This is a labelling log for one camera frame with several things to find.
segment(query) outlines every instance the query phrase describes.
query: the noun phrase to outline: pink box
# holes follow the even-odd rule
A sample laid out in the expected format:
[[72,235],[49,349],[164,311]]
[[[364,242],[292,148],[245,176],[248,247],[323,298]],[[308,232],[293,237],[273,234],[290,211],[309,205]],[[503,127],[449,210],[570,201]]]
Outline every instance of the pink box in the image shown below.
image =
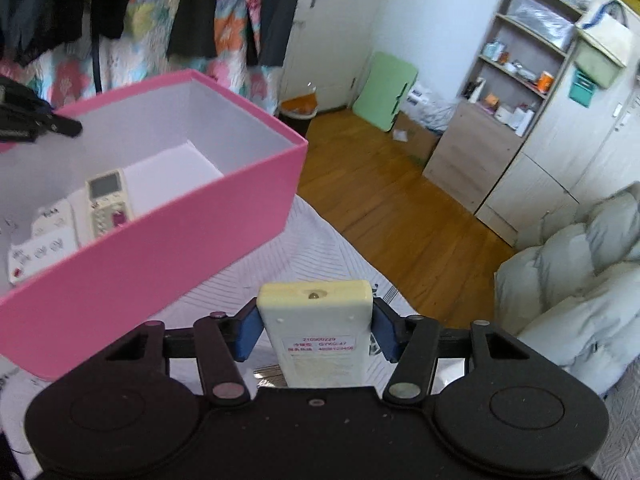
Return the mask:
[[0,235],[0,354],[48,380],[279,234],[306,155],[305,139],[193,70],[113,90],[60,113],[82,122],[80,137],[48,134],[0,153],[2,224],[9,218],[29,228],[39,207],[87,179],[187,140],[224,176],[13,290],[5,256],[11,238]]

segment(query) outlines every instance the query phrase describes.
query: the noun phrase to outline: green pouch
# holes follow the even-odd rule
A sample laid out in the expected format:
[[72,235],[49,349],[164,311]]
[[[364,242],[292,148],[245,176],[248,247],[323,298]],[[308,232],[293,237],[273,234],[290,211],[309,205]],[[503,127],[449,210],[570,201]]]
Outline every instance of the green pouch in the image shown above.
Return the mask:
[[599,87],[607,89],[623,68],[584,40],[578,42],[575,65]]

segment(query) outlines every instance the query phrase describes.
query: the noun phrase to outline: cabinet door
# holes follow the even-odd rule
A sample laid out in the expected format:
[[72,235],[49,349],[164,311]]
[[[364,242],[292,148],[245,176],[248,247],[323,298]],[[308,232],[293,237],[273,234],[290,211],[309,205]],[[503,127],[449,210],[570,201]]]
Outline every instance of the cabinet door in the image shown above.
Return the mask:
[[475,212],[521,143],[508,126],[462,101],[423,175]]
[[640,180],[640,91],[622,112],[602,148],[571,189],[578,202],[605,198]]
[[[626,13],[629,28],[640,36],[640,19]],[[628,101],[640,59],[640,41],[628,68],[608,90],[596,90],[589,108],[569,99],[575,67],[571,65],[546,106],[522,151],[565,189],[575,186],[612,129],[618,106]]]
[[572,203],[576,201],[560,184],[519,153],[485,205],[519,232],[547,212]]

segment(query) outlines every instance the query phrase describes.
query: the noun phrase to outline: green board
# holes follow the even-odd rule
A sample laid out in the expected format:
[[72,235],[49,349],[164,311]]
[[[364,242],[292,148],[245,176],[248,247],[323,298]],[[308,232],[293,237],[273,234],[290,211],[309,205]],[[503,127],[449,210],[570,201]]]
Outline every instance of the green board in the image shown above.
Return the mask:
[[367,83],[353,104],[353,113],[388,132],[417,77],[418,69],[411,63],[376,52]]

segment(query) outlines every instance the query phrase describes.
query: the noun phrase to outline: wooden floor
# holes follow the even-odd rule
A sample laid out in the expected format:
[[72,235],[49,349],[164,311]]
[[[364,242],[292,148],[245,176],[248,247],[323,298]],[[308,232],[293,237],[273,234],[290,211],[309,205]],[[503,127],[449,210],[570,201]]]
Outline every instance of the wooden floor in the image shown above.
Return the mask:
[[505,242],[351,111],[317,117],[307,138],[299,195],[414,309],[453,327],[492,317]]

